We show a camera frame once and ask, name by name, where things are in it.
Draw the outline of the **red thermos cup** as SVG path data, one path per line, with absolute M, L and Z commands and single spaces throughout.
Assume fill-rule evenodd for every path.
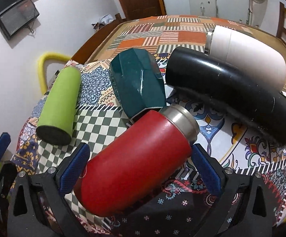
M 199 132 L 195 118 L 181 105 L 150 110 L 88 161 L 75 196 L 94 215 L 122 212 L 190 157 Z

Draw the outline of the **lime green cup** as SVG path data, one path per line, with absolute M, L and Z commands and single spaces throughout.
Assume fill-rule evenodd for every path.
M 42 109 L 36 133 L 44 142 L 65 146 L 71 142 L 73 120 L 81 84 L 81 72 L 75 66 L 58 74 Z

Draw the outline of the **dark green faceted cup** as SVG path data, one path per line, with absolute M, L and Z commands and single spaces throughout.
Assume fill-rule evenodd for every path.
M 166 106 L 163 76 L 155 57 L 145 49 L 119 53 L 110 62 L 109 78 L 118 103 L 132 123 L 148 111 Z

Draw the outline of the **white thermos cup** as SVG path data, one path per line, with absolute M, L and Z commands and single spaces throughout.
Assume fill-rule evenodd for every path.
M 265 43 L 223 26 L 207 33 L 205 54 L 230 64 L 277 91 L 285 85 L 284 57 Z

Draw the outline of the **patterned colourful cloth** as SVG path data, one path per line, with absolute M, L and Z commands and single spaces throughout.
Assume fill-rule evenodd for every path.
M 12 157 L 19 171 L 41 173 L 57 166 L 81 142 L 96 156 L 131 124 L 117 104 L 109 80 L 109 60 L 80 66 L 81 86 L 73 123 L 71 143 L 53 146 L 36 136 L 36 125 L 46 99 L 42 98 L 25 123 Z M 200 127 L 198 142 L 222 166 L 240 174 L 260 172 L 270 189 L 275 225 L 286 216 L 286 149 L 278 149 L 258 132 L 226 113 L 193 101 L 166 88 L 170 103 L 185 107 Z M 215 198 L 207 191 L 191 160 L 186 161 L 155 196 L 144 199 L 125 216 L 98 218 L 78 202 L 75 194 L 66 201 L 81 224 L 91 234 L 109 236 L 186 236 L 209 211 Z

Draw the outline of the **black thermos bottle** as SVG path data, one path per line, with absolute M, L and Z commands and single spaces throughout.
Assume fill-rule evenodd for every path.
M 286 96 L 241 70 L 184 47 L 171 53 L 167 85 L 217 107 L 286 147 Z

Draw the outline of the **woven bamboo bed mat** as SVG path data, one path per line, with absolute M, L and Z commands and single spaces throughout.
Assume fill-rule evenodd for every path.
M 94 52 L 90 55 L 90 57 L 87 58 L 87 60 L 86 60 L 87 63 L 95 62 L 97 60 L 113 59 L 115 57 L 115 56 L 110 57 L 110 54 L 107 51 L 107 46 L 109 46 L 109 40 L 111 39 L 113 34 L 115 34 L 117 32 L 117 30 L 120 29 L 120 26 L 122 24 L 119 24 L 117 27 L 115 27 L 109 33 L 109 35 L 100 43 L 100 45 L 94 50 Z M 278 51 L 284 57 L 284 60 L 286 62 L 286 45 L 284 45 L 280 39 L 276 38 L 275 36 L 273 36 L 271 34 L 267 34 L 264 31 L 255 29 L 253 27 L 248 27 L 248 28 L 252 32 L 252 35 L 248 35 L 248 34 L 246 34 L 246 35 L 257 39 L 257 40 L 265 43 L 266 45 L 272 47 L 276 51 Z M 166 60 L 170 54 L 171 53 L 153 54 L 153 55 L 155 55 L 155 57 L 158 61 L 158 64 L 161 67 L 161 73 L 165 73 Z

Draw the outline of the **clutter bag by door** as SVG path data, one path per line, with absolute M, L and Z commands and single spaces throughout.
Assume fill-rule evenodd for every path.
M 109 23 L 112 23 L 114 21 L 114 18 L 112 17 L 112 15 L 110 14 L 106 14 L 104 16 L 102 16 L 97 23 L 92 24 L 93 29 L 97 32 L 98 30 L 100 30 L 102 27 L 104 27 L 105 25 L 108 25 Z

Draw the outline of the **striped patchwork bed quilt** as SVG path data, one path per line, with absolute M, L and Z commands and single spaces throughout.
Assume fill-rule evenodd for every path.
M 215 26 L 252 35 L 248 27 L 212 17 L 158 16 L 137 19 L 120 26 L 109 40 L 110 57 L 129 48 L 146 49 L 152 54 L 171 53 L 177 46 L 204 52 L 207 32 Z

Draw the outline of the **white suitcase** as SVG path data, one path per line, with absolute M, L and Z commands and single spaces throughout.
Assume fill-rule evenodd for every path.
M 190 14 L 202 17 L 217 17 L 217 0 L 189 0 Z

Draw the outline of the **standing electric fan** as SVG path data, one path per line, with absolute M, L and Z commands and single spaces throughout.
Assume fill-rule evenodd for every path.
M 246 24 L 259 28 L 266 13 L 268 0 L 249 0 Z

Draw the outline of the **small black wall monitor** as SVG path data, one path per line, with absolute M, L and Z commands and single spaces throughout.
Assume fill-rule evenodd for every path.
M 0 28 L 7 40 L 24 27 L 33 33 L 30 23 L 34 22 L 39 14 L 32 0 L 22 1 L 0 16 Z

